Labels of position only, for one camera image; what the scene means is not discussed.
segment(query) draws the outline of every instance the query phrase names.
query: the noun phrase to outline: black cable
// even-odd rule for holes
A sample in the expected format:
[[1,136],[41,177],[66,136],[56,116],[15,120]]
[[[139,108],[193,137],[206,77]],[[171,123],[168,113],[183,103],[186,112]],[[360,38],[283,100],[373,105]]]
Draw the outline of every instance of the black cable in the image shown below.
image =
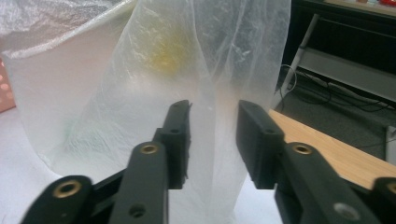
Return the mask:
[[[360,110],[362,110],[362,111],[364,111],[364,112],[369,112],[369,113],[377,112],[377,111],[380,111],[380,110],[383,110],[383,109],[386,109],[386,108],[389,107],[389,105],[384,105],[384,106],[382,106],[382,107],[380,107],[380,108],[378,108],[378,109],[374,109],[374,110],[369,110],[369,109],[363,108],[364,106],[368,106],[368,105],[377,105],[377,104],[379,104],[380,102],[378,101],[378,102],[369,103],[369,104],[366,104],[366,105],[356,105],[356,104],[354,104],[354,103],[348,101],[348,100],[345,99],[344,97],[340,96],[340,95],[345,95],[345,94],[339,93],[339,92],[337,92],[337,91],[333,91],[332,89],[330,89],[330,86],[329,86],[329,83],[328,83],[328,82],[326,82],[326,85],[327,85],[327,88],[326,88],[326,87],[323,87],[322,85],[320,85],[319,83],[317,83],[312,77],[309,77],[306,73],[303,73],[303,75],[306,76],[307,78],[309,78],[309,80],[311,80],[311,81],[312,81],[313,83],[315,83],[316,85],[320,86],[320,87],[323,88],[323,89],[326,89],[329,93],[334,94],[335,96],[337,96],[337,97],[340,98],[341,100],[343,100],[343,101],[345,101],[345,102],[348,103],[348,105],[345,105],[345,104],[341,104],[341,103],[339,103],[339,102],[336,102],[336,101],[332,100],[332,102],[335,103],[335,104],[343,105],[343,106],[355,106],[355,107],[357,107],[358,109],[360,109]],[[352,97],[352,96],[348,96],[348,97],[349,97],[349,98],[352,98],[352,99],[354,99],[354,100],[361,101],[361,100],[359,100],[359,99],[357,99],[357,98],[355,98],[355,97]]]
[[303,102],[306,102],[308,104],[311,104],[311,105],[325,105],[325,104],[329,103],[332,100],[332,94],[330,92],[329,92],[329,96],[325,97],[325,96],[319,94],[318,92],[312,91],[312,90],[310,90],[310,89],[308,89],[306,87],[302,87],[302,86],[298,86],[298,87],[301,88],[301,89],[304,89],[306,91],[310,91],[310,92],[314,93],[316,96],[320,96],[320,97],[325,99],[325,101],[323,101],[323,102],[312,102],[312,101],[305,100],[304,98],[302,98],[302,97],[297,95],[299,100],[301,100]]
[[389,140],[389,141],[386,141],[386,142],[372,144],[372,145],[368,145],[368,146],[355,147],[355,148],[362,149],[363,147],[377,147],[377,146],[382,146],[382,145],[384,145],[386,143],[393,142],[393,141],[396,141],[396,139],[392,139],[392,140]]

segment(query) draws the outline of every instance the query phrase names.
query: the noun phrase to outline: screw hole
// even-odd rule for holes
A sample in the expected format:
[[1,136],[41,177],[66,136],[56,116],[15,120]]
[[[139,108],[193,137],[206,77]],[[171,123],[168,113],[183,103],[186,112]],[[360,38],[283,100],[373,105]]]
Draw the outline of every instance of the screw hole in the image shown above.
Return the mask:
[[146,213],[146,208],[145,205],[141,203],[137,203],[131,206],[129,209],[129,215],[131,215],[134,218],[140,218]]
[[335,203],[334,210],[338,213],[341,217],[351,220],[357,221],[361,219],[359,212],[352,206],[349,206],[345,203]]
[[60,191],[62,193],[66,193],[66,192],[69,192],[69,191],[73,190],[75,187],[76,186],[74,184],[67,184],[67,185],[61,187]]
[[144,146],[140,149],[140,152],[143,154],[152,154],[152,153],[156,153],[157,151],[158,151],[158,148],[153,145]]
[[387,187],[390,190],[390,192],[396,194],[396,182],[388,183]]
[[308,155],[312,153],[311,148],[305,146],[294,146],[293,149],[300,154]]

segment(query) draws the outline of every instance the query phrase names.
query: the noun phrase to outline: black plastic part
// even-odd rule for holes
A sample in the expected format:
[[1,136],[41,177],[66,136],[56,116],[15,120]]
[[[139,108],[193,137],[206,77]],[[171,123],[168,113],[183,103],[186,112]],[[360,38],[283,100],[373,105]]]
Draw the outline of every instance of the black plastic part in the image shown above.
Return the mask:
[[294,194],[289,195],[277,189],[275,200],[277,209],[282,217],[283,224],[300,223],[303,208]]
[[86,223],[92,211],[92,183],[88,177],[70,175],[50,184],[35,200],[23,224]]
[[157,129],[154,142],[161,142],[168,158],[169,189],[182,189],[187,176],[190,134],[190,103],[180,101],[169,107],[163,127]]
[[102,180],[93,186],[92,217],[90,223],[107,223],[110,212],[116,201],[124,170]]
[[110,224],[168,223],[168,173],[162,144],[147,142],[134,148],[120,185]]
[[367,205],[369,204],[369,194],[370,194],[370,190],[366,189],[360,185],[357,185],[353,182],[350,182],[346,179],[344,179],[344,181],[346,181],[346,183],[349,185],[349,187],[353,190],[353,192],[355,192],[355,194],[361,199],[362,202],[364,202]]
[[380,223],[313,147],[287,144],[280,160],[303,207],[301,223]]
[[257,189],[273,189],[276,154],[284,143],[282,130],[259,106],[239,101],[236,144]]
[[384,224],[396,223],[396,178],[378,178],[369,194],[369,206]]

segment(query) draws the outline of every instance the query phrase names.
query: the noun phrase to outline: wooden surface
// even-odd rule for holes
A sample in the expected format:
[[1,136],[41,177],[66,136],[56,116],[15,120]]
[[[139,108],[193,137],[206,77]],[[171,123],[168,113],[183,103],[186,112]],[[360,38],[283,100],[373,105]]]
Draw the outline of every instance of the wooden surface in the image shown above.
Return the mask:
[[361,3],[356,0],[325,0],[325,2],[396,17],[396,7],[384,6],[377,2]]
[[301,142],[315,147],[346,180],[370,189],[376,178],[396,176],[396,166],[273,110],[269,114],[285,133],[286,142]]

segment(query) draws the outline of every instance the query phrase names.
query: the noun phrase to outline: mounting hole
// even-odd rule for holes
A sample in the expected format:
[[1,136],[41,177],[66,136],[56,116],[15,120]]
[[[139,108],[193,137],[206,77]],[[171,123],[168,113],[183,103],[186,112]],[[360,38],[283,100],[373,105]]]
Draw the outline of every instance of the mounting hole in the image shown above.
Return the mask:
[[309,147],[305,147],[305,146],[294,146],[293,150],[300,154],[305,154],[305,155],[312,153],[312,149]]
[[66,198],[76,194],[81,189],[81,184],[77,180],[69,180],[61,183],[53,191],[55,198]]
[[273,134],[275,131],[272,129],[265,129],[265,133]]
[[388,183],[387,187],[390,190],[390,192],[396,194],[396,182]]
[[140,149],[140,152],[143,154],[152,154],[152,153],[156,153],[157,151],[158,148],[154,145],[144,146]]
[[347,220],[361,220],[361,215],[359,214],[359,212],[354,207],[347,205],[346,203],[335,203],[334,210],[338,213],[338,215]]
[[131,206],[129,209],[129,215],[134,218],[140,218],[146,213],[146,207],[145,205],[141,203],[137,203]]

